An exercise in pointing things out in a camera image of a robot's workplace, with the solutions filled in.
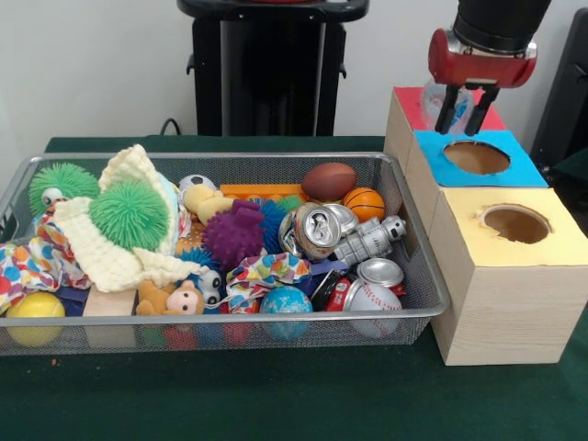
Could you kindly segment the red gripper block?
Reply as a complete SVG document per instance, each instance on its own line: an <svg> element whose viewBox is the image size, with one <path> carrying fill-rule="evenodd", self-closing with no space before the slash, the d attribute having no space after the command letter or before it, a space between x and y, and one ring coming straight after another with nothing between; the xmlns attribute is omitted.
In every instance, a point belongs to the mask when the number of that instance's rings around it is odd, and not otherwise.
<svg viewBox="0 0 588 441"><path fill-rule="evenodd" d="M455 116L459 87L484 86L464 129L468 136L479 133L491 104L500 88L517 88L525 84L537 64L537 45L531 40L517 54L491 53L461 42L450 29L438 28L428 50L428 69L438 84L447 85L446 94L435 123L435 131L447 134Z"/></svg>

